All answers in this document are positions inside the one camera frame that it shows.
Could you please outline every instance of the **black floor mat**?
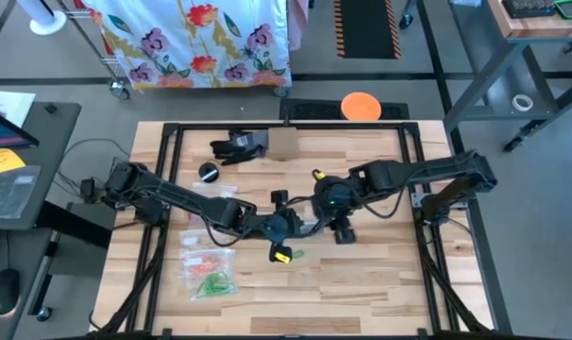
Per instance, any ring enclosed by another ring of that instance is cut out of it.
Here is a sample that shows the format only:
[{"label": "black floor mat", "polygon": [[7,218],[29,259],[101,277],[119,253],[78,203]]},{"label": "black floor mat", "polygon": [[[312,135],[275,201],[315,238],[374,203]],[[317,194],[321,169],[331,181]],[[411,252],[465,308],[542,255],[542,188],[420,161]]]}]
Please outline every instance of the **black floor mat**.
[{"label": "black floor mat", "polygon": [[352,59],[399,59],[391,0],[334,0],[337,53]]},{"label": "black floor mat", "polygon": [[[408,104],[380,103],[382,114],[380,120],[410,119]],[[341,114],[340,100],[315,99],[282,99],[279,103],[279,119],[339,120],[345,119]]]}]

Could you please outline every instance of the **computer mouse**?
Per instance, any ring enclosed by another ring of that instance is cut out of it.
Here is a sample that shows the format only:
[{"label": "computer mouse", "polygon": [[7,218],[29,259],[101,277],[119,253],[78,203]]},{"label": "computer mouse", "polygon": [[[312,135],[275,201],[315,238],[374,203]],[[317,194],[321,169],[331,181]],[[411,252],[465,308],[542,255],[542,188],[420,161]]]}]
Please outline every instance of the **computer mouse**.
[{"label": "computer mouse", "polygon": [[20,272],[15,269],[0,271],[0,315],[15,308],[20,297]]}]

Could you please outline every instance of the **orange frisbee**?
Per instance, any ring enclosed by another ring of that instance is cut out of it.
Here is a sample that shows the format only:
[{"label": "orange frisbee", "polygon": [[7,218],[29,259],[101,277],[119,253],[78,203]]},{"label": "orange frisbee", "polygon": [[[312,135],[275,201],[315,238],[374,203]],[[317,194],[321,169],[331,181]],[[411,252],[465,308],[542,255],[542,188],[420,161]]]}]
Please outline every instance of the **orange frisbee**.
[{"label": "orange frisbee", "polygon": [[350,93],[341,102],[341,111],[348,120],[378,120],[380,103],[368,93]]}]

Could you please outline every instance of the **yellow object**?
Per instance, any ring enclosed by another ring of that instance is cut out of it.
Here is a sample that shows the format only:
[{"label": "yellow object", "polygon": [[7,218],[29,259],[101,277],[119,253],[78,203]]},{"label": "yellow object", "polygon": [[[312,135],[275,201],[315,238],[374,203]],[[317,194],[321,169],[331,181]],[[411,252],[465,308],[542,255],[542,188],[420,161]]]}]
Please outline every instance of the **yellow object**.
[{"label": "yellow object", "polygon": [[10,149],[0,148],[0,173],[25,167],[24,161]]},{"label": "yellow object", "polygon": [[289,264],[290,263],[290,258],[282,253],[276,253],[276,259],[280,260],[281,262],[284,262],[285,264]]}]

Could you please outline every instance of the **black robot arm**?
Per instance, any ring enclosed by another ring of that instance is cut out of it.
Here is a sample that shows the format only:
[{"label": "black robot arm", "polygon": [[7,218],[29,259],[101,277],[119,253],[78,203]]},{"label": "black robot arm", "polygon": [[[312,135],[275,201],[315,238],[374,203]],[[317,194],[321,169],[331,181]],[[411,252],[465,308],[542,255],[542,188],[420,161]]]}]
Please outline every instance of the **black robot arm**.
[{"label": "black robot arm", "polygon": [[[407,185],[455,179],[441,193],[423,199],[423,217],[430,221],[443,217],[453,203],[476,192],[490,191],[496,185],[487,160],[475,151],[417,163],[371,161],[351,168],[347,178],[325,176],[318,170],[313,171],[313,176],[317,180],[314,195],[307,200],[319,219],[317,227],[330,226],[335,235],[347,230],[341,233],[348,234],[336,235],[339,244],[355,242],[346,221],[352,211],[366,208],[373,212],[368,204],[396,193],[400,199]],[[258,215],[257,207],[250,202],[197,194],[161,179],[138,163],[117,164],[106,183],[106,191],[108,203],[133,205],[136,218],[152,225],[159,224],[167,208],[174,206],[202,216],[208,226],[237,239],[261,238],[281,244],[286,238],[307,235],[300,229],[303,222],[289,208],[293,201],[288,200],[286,191],[272,193],[272,202],[276,203],[274,213]]]},{"label": "black robot arm", "polygon": [[201,216],[208,226],[237,240],[262,238],[281,243],[294,237],[303,224],[292,209],[258,215],[257,206],[250,202],[206,197],[163,180],[140,163],[117,164],[106,183],[104,199],[111,206],[132,205],[136,219],[150,225],[159,225],[167,208],[177,207]]}]

